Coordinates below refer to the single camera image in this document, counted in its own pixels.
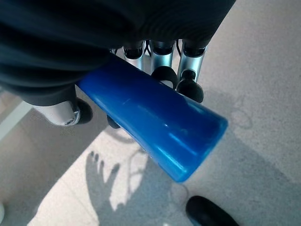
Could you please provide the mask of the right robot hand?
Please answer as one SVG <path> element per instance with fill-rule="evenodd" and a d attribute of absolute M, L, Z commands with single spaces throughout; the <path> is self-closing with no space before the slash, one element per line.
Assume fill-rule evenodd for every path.
<path fill-rule="evenodd" d="M 140 66 L 199 74 L 207 45 L 232 0 L 3 0 L 0 3 L 0 85 L 57 126 L 87 123 L 90 106 L 75 83 L 123 49 Z"/>

